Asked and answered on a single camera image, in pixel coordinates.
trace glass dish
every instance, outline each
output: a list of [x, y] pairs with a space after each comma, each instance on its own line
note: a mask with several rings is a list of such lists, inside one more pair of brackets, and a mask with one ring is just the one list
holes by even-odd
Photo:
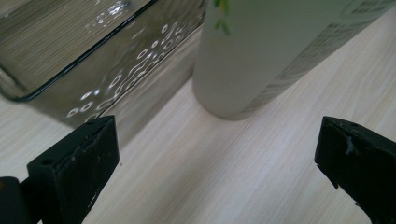
[[0, 90], [78, 126], [144, 85], [203, 22], [207, 1], [37, 2], [0, 12]]

